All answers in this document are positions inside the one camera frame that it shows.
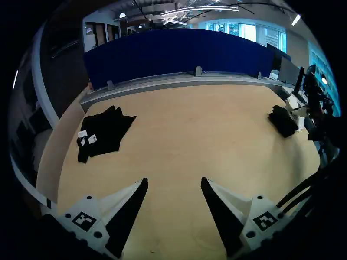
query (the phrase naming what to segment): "tag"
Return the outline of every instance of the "tag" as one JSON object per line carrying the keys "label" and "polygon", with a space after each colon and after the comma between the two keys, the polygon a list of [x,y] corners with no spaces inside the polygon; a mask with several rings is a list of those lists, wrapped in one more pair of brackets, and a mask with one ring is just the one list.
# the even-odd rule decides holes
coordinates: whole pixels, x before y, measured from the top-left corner
{"label": "tag", "polygon": [[87,130],[83,130],[83,131],[79,132],[79,138],[86,137],[86,136],[88,136]]}
{"label": "tag", "polygon": [[91,144],[91,143],[95,143],[95,142],[96,142],[96,140],[97,140],[97,139],[96,139],[96,135],[94,135],[94,134],[93,134],[91,137],[89,137],[89,138],[88,138],[88,142],[89,142],[89,144]]}

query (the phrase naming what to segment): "folded black clothing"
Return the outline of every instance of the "folded black clothing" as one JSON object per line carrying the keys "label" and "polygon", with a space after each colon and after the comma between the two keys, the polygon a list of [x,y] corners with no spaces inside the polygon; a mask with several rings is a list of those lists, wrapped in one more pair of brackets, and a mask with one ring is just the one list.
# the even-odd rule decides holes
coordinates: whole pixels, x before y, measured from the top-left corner
{"label": "folded black clothing", "polygon": [[[120,107],[109,107],[106,111],[87,116],[82,122],[81,131],[86,130],[88,136],[84,137],[85,143],[81,144],[82,138],[77,139],[79,145],[78,161],[86,163],[88,157],[119,151],[122,138],[130,128],[136,116],[124,116]],[[89,143],[88,138],[96,136],[94,143]]]}
{"label": "folded black clothing", "polygon": [[288,111],[278,105],[273,107],[272,113],[269,114],[268,118],[284,138],[293,135],[299,129]]}

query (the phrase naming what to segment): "black shirt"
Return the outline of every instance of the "black shirt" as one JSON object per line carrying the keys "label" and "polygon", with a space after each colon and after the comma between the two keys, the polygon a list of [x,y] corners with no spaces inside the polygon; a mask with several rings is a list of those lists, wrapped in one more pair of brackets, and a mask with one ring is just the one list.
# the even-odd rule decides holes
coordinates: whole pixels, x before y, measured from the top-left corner
{"label": "black shirt", "polygon": [[[122,138],[130,128],[136,116],[124,116],[122,110],[109,107],[105,112],[87,116],[83,119],[81,131],[86,130],[85,144],[81,145],[82,138],[77,139],[79,145],[78,161],[86,163],[88,156],[119,151]],[[96,135],[97,141],[89,144],[88,138]]]}

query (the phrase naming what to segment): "blue partition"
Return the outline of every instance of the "blue partition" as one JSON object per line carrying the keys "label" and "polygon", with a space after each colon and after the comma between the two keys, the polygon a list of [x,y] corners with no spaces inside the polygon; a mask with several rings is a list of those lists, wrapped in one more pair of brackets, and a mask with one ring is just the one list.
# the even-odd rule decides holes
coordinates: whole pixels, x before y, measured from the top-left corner
{"label": "blue partition", "polygon": [[94,89],[148,76],[193,72],[268,77],[274,52],[234,35],[200,29],[160,29],[108,42],[84,54]]}

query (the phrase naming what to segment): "desk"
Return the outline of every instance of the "desk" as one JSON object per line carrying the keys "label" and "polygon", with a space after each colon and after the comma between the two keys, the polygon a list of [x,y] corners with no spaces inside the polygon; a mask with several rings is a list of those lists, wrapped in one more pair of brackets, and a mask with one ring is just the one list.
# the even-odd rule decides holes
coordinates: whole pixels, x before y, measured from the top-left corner
{"label": "desk", "polygon": [[226,259],[200,189],[205,176],[243,196],[277,203],[319,166],[304,129],[283,139],[267,119],[284,102],[263,86],[208,85],[142,92],[111,105],[137,118],[119,152],[77,161],[71,141],[62,168],[62,214],[84,195],[102,198],[148,177],[149,188],[124,248],[128,259]]}

